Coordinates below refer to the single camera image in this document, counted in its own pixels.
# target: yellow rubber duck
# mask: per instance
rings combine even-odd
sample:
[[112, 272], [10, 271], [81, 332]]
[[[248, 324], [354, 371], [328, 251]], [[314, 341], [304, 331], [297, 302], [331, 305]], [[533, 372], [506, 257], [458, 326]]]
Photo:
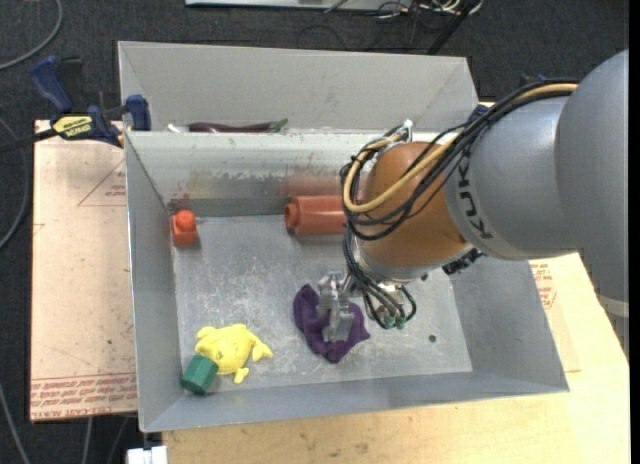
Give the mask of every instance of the yellow rubber duck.
[[233, 382], [240, 384], [249, 373], [244, 364], [249, 353], [254, 362], [263, 357], [273, 357], [271, 349], [247, 329], [244, 324], [234, 324], [216, 329], [203, 327], [198, 331], [196, 352], [211, 359], [218, 365], [218, 373], [234, 373]]

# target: green block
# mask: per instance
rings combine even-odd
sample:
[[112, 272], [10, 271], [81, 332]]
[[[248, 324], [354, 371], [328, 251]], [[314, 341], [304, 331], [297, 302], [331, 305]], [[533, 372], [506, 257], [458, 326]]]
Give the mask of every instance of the green block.
[[218, 365], [208, 357], [196, 354], [180, 379], [182, 387], [196, 395], [207, 393], [213, 378], [218, 373]]

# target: purple plush toy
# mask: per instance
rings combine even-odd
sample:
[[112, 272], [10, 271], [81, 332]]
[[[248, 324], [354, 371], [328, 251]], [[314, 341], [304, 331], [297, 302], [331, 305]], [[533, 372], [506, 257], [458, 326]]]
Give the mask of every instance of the purple plush toy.
[[364, 327], [364, 316], [357, 304], [349, 303], [349, 312], [353, 313], [353, 324], [346, 341], [324, 341], [322, 329], [329, 324], [327, 312], [322, 317], [318, 316], [319, 295], [308, 284], [305, 284], [296, 294], [293, 300], [293, 315], [296, 325], [300, 329], [307, 342], [316, 354], [321, 354], [330, 362], [339, 362], [347, 353], [361, 341], [369, 338], [369, 333]]

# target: bin floor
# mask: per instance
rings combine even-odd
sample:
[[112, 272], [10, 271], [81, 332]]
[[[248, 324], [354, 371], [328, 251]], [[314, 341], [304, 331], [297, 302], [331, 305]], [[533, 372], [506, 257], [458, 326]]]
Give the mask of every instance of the bin floor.
[[199, 219], [198, 238], [173, 249], [183, 370], [207, 325], [246, 324], [274, 353], [249, 359], [241, 385], [218, 375], [210, 391], [471, 371], [452, 285], [440, 269], [409, 285], [418, 310], [403, 330], [366, 319], [371, 338], [332, 364], [310, 350], [292, 306], [305, 283], [316, 288], [328, 271], [344, 269], [341, 236], [293, 237], [282, 216], [252, 216]]

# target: red object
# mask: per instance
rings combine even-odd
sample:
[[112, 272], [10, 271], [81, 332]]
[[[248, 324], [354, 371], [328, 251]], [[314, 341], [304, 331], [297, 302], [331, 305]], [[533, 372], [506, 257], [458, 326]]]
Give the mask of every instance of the red object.
[[340, 196], [293, 196], [284, 208], [284, 223], [293, 235], [340, 234], [346, 222]]
[[191, 210], [180, 210], [171, 216], [171, 234], [176, 247], [193, 245], [198, 236], [196, 216]]

